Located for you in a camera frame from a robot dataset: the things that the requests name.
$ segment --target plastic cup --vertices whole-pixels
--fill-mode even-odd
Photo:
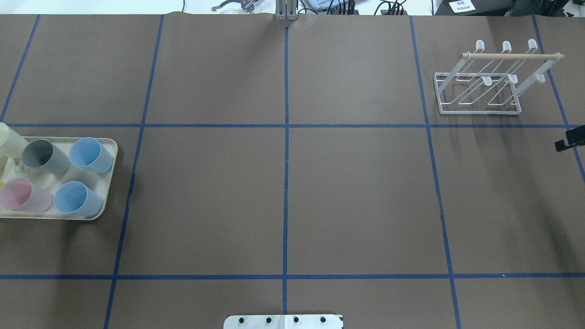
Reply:
[[[22,151],[28,144],[29,142],[24,137],[0,122],[0,155],[18,159],[22,157]]]
[[[57,176],[66,173],[71,166],[65,153],[46,139],[37,139],[28,144],[22,152],[22,162],[31,169]]]
[[[94,217],[104,201],[80,181],[63,184],[55,194],[55,208],[63,214]]]
[[[51,194],[28,179],[13,179],[0,189],[0,206],[4,209],[40,214],[51,202]]]
[[[92,137],[76,141],[69,151],[69,159],[74,165],[99,174],[107,173],[113,165],[112,155]]]

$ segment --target sticker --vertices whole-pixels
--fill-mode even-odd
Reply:
[[[453,1],[449,3],[449,6],[451,6],[451,9],[453,9],[454,13],[469,12],[475,10],[472,0]]]

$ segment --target metal bracket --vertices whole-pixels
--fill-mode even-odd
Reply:
[[[298,0],[276,0],[276,20],[297,20]]]
[[[343,329],[337,314],[229,316],[223,329]]]

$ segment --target white wire rack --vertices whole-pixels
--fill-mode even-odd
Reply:
[[[512,54],[508,41],[502,43],[500,53],[483,53],[484,49],[484,42],[478,40],[475,51],[463,53],[451,72],[435,73],[435,94],[441,114],[518,115],[522,112],[520,95],[534,82],[544,83],[544,73],[565,56],[535,54],[538,45],[534,39],[528,40],[524,54]],[[545,62],[517,86],[516,72],[527,60]]]

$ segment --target grid line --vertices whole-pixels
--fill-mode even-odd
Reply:
[[[284,28],[284,207],[283,207],[283,314],[288,312],[288,28]]]
[[[445,247],[445,256],[447,258],[447,270],[449,271],[449,283],[451,287],[451,298],[453,300],[453,311],[455,312],[455,324],[457,329],[461,329],[461,319],[459,317],[459,303],[457,302],[457,291],[455,288],[455,279],[453,278],[453,265],[451,263],[451,251],[449,249],[449,237],[447,235],[447,225],[445,222],[445,212],[443,211],[443,200],[441,198],[441,186],[439,185],[439,175],[437,174],[436,162],[435,162],[435,151],[433,149],[433,141],[431,135],[431,126],[429,124],[429,115],[428,111],[426,110],[426,99],[425,99],[425,89],[422,84],[422,74],[421,74],[421,62],[418,57],[418,48],[417,48],[417,35],[414,31],[414,20],[412,16],[409,16],[410,19],[410,31],[412,34],[412,47],[414,48],[414,58],[417,65],[417,75],[418,75],[418,87],[421,93],[421,102],[422,102],[422,112],[425,116],[425,125],[426,125],[426,138],[429,143],[429,153],[431,156],[431,166],[433,169],[433,178],[435,180],[435,191],[437,195],[437,199],[439,202],[439,213],[441,217],[441,226],[443,231],[443,245]]]
[[[10,90],[8,91],[8,96],[6,96],[6,101],[4,102],[4,107],[2,108],[2,114],[0,114],[0,121],[4,120],[4,116],[6,116],[6,112],[8,111],[8,105],[10,104],[10,99],[12,98],[12,93],[14,92],[14,88],[16,87],[16,82],[18,81],[18,76],[20,75],[20,71],[22,66],[25,63],[26,55],[29,52],[30,44],[33,42],[33,36],[35,36],[35,31],[37,26],[39,25],[40,15],[36,16],[35,24],[33,24],[33,28],[30,31],[29,40],[26,42],[25,51],[22,53],[22,57],[20,58],[20,63],[18,63],[18,68],[16,69],[16,73],[14,74],[14,79],[12,80],[12,84],[10,86]]]
[[[395,274],[287,274],[288,280],[428,280],[428,279],[526,279],[526,278],[585,278],[585,272],[533,273],[395,273]],[[280,274],[235,275],[41,275],[3,274],[0,280],[282,280]]]
[[[23,52],[20,60],[18,69],[13,79],[11,89],[6,98],[2,114],[0,115],[0,121],[4,119],[8,110],[9,102],[12,93],[15,89],[16,82],[18,80],[19,73],[24,64],[26,55],[29,47],[32,43],[34,33],[38,26],[40,15],[36,16],[35,24],[33,25],[29,40]],[[439,186],[438,174],[436,170],[436,162],[434,156],[434,150],[432,146],[432,135],[431,128],[527,128],[527,129],[547,129],[547,128],[575,128],[579,125],[569,125],[566,118],[563,105],[560,100],[560,96],[556,89],[556,85],[553,80],[552,73],[548,70],[548,75],[551,81],[553,92],[555,93],[556,100],[558,102],[559,110],[563,117],[564,125],[452,125],[452,124],[430,124],[428,119],[428,111],[426,108],[426,101],[424,96],[424,86],[422,84],[421,67],[419,62],[419,55],[416,43],[415,28],[413,17],[410,16],[412,42],[414,47],[415,61],[417,66],[419,91],[421,93],[422,107],[425,117],[424,124],[290,124],[289,123],[289,112],[288,112],[288,38],[289,38],[289,27],[285,28],[285,41],[284,41],[284,108],[285,108],[285,124],[147,124],[146,117],[148,111],[148,103],[150,98],[150,92],[152,89],[152,82],[154,79],[154,71],[157,60],[157,53],[159,49],[161,31],[163,28],[164,15],[160,17],[159,30],[157,35],[157,41],[154,49],[153,62],[149,77],[149,84],[147,88],[146,98],[144,102],[144,110],[142,116],[142,122],[140,124],[9,124],[13,127],[56,127],[56,128],[140,128],[139,138],[136,147],[136,153],[132,168],[132,174],[130,177],[130,186],[128,190],[128,196],[126,201],[126,209],[122,222],[122,229],[118,244],[118,251],[116,254],[116,261],[113,270],[113,275],[0,275],[0,280],[111,280],[111,291],[108,299],[108,307],[106,311],[106,317],[104,321],[104,328],[108,328],[109,317],[111,315],[113,297],[116,288],[117,280],[282,280],[283,282],[283,313],[287,313],[287,280],[403,280],[403,279],[449,279],[453,306],[455,310],[455,319],[457,328],[461,328],[459,318],[459,308],[457,303],[457,296],[455,290],[455,279],[506,279],[506,278],[530,278],[530,277],[546,277],[546,278],[567,278],[567,277],[585,277],[585,272],[567,272],[567,273],[453,273],[448,236],[445,224],[445,216],[442,207],[441,190]],[[541,52],[544,53],[542,41],[540,38],[538,25],[536,18],[532,15],[536,36],[538,39],[539,47]],[[133,184],[136,174],[136,166],[140,153],[140,147],[142,145],[142,136],[145,128],[284,128],[285,130],[285,162],[284,162],[284,212],[283,212],[283,273],[282,275],[119,275],[119,264],[121,259],[123,240],[125,236],[126,224],[128,221],[129,214],[129,203],[133,191]],[[431,157],[431,164],[433,168],[433,177],[435,180],[435,188],[439,202],[442,229],[443,229],[443,241],[445,244],[445,252],[448,263],[448,273],[430,273],[430,274],[363,274],[363,275],[289,275],[287,268],[287,255],[288,255],[288,157],[289,157],[289,130],[290,128],[304,129],[304,128],[424,128],[427,132],[427,138],[429,143],[429,153]],[[585,172],[583,170],[582,163],[579,158],[579,154],[576,149],[573,149],[577,163],[579,165],[581,175],[585,180]]]
[[[14,128],[140,128],[142,124],[8,124]],[[144,124],[145,128],[286,128],[286,124]],[[290,129],[312,128],[521,128],[566,129],[580,125],[483,125],[483,124],[288,124]]]
[[[152,90],[152,81],[154,79],[154,69],[156,68],[156,59],[159,53],[160,36],[163,31],[164,15],[160,15],[159,31],[156,37],[156,45],[154,46],[154,55],[152,58],[152,66],[150,68],[150,77],[148,82],[148,88],[146,90],[146,97],[144,99],[144,110],[142,112],[142,122],[140,123],[140,132],[138,134],[138,142],[136,143],[136,152],[134,154],[134,164],[132,166],[132,174],[130,175],[130,185],[128,187],[128,196],[126,197],[126,209],[124,211],[124,219],[122,220],[122,229],[120,232],[120,238],[118,241],[118,251],[116,253],[116,262],[113,269],[112,285],[110,287],[110,294],[108,298],[108,306],[106,308],[106,315],[104,320],[104,329],[109,326],[109,319],[112,313],[113,297],[116,292],[116,281],[118,270],[120,268],[120,258],[122,256],[122,247],[124,245],[124,237],[126,235],[126,225],[128,223],[128,213],[130,211],[130,199],[132,198],[132,192],[134,190],[134,181],[136,177],[136,165],[138,163],[138,157],[140,155],[140,147],[142,146],[142,137],[144,135],[144,127],[146,125],[146,115],[148,114],[148,104],[150,100],[150,91]]]
[[[541,54],[544,54],[545,48],[542,45],[541,33],[540,33],[540,30],[538,29],[538,22],[536,21],[536,16],[534,14],[532,15],[532,24],[534,25],[534,31],[536,32],[536,39],[538,41],[538,46],[541,49]],[[548,69],[546,72],[548,73],[548,76],[550,79],[550,85],[552,86],[552,91],[555,93],[556,103],[559,106],[560,115],[563,117],[563,122],[565,123],[566,130],[576,128],[577,126],[570,126],[569,125],[569,120],[567,119],[567,115],[565,114],[565,109],[563,108],[563,102],[561,102],[561,100],[560,100],[559,91],[556,88],[555,79],[552,77],[552,72],[550,71],[550,69]],[[583,179],[583,181],[585,181],[585,170],[583,170],[583,163],[581,162],[581,157],[579,156],[579,153],[577,152],[576,148],[573,148],[573,153],[575,154],[575,159],[577,160],[577,165],[579,167],[579,171],[581,172],[581,178]]]

